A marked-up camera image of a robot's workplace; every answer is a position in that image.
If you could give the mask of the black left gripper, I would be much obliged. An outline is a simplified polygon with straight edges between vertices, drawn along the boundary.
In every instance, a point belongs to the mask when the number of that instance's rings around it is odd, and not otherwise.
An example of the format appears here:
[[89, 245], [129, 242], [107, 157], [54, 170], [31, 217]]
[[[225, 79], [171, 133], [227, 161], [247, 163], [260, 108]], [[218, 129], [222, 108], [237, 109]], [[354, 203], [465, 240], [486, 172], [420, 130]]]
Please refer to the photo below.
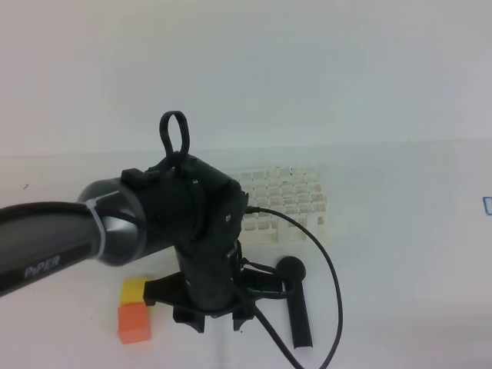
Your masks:
[[[192, 257], [179, 249], [175, 251], [180, 272], [146, 281], [143, 299], [147, 306], [162, 303], [176, 307], [176, 321], [204, 321], [207, 316], [216, 318], [227, 314], [234, 321], [253, 319], [252, 305], [237, 296], [231, 288], [233, 284], [240, 284], [249, 301], [284, 300], [294, 295], [294, 283], [277, 271], [241, 270], [238, 240], [220, 257], [209, 253]], [[188, 299], [191, 303], [184, 308]]]

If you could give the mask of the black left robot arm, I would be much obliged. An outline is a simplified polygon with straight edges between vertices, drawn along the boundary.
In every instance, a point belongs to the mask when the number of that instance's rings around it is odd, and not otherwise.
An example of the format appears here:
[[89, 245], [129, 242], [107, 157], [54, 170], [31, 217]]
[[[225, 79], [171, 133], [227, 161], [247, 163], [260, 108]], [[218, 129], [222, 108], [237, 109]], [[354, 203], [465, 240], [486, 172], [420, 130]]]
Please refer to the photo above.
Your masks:
[[239, 234], [248, 204], [240, 184], [190, 157], [173, 168], [128, 169], [96, 181], [78, 202], [18, 204], [1, 211], [1, 293], [94, 258], [119, 267], [174, 248], [179, 270], [144, 284], [144, 302], [173, 308], [201, 331], [206, 317], [254, 316], [262, 298], [285, 298], [273, 268], [249, 269]]

